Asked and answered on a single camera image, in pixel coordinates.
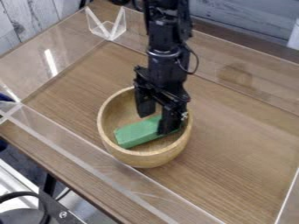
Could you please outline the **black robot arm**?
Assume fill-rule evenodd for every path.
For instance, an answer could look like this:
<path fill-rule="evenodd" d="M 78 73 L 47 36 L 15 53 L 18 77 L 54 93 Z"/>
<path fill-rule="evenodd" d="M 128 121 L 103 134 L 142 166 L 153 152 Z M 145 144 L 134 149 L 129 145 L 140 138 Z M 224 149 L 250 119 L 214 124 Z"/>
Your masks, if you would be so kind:
<path fill-rule="evenodd" d="M 190 97 L 182 83 L 192 74 L 192 36 L 188 0 L 144 0 L 144 25 L 148 35 L 148 66 L 134 67 L 134 104 L 141 117 L 162 107 L 156 132 L 165 135 L 181 127 Z"/>

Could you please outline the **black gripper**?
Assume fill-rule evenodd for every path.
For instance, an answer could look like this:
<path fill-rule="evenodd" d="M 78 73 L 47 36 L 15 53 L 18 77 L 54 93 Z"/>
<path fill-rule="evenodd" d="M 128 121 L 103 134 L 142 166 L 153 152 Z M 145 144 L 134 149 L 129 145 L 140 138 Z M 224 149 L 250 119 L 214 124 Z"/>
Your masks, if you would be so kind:
<path fill-rule="evenodd" d="M 176 131 L 188 118 L 186 103 L 190 97 L 184 90 L 190 52 L 173 49 L 169 52 L 146 51 L 148 66 L 134 67 L 134 105 L 141 118 L 154 112 L 154 104 L 162 106 L 157 134 Z"/>

